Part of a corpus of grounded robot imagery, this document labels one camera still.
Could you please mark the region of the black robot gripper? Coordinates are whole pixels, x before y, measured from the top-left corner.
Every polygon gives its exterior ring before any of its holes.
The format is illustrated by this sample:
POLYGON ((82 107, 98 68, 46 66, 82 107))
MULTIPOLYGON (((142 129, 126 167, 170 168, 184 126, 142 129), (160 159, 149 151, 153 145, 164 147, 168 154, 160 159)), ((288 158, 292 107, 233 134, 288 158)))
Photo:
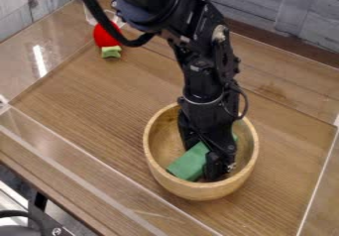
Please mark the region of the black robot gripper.
POLYGON ((217 103, 190 103, 184 97, 178 97, 177 104, 177 127, 185 150, 202 139, 220 151, 205 155, 202 168, 205 180, 216 181, 233 170, 236 164, 236 154, 226 153, 234 120, 217 103))

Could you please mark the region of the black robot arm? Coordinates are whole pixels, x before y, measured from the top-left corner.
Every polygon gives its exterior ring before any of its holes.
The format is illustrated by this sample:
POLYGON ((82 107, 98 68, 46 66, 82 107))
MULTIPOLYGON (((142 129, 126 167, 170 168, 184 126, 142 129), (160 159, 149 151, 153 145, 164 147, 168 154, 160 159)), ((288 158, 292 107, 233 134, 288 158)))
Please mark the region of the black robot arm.
POLYGON ((110 24, 97 0, 82 0, 108 34, 136 48, 162 38, 178 63, 184 86, 177 98, 177 128, 184 156, 166 172, 186 180, 214 181, 236 166, 233 126, 249 101, 237 81, 240 58, 233 53, 225 18, 210 0, 112 0, 117 17, 141 35, 128 39, 110 24))

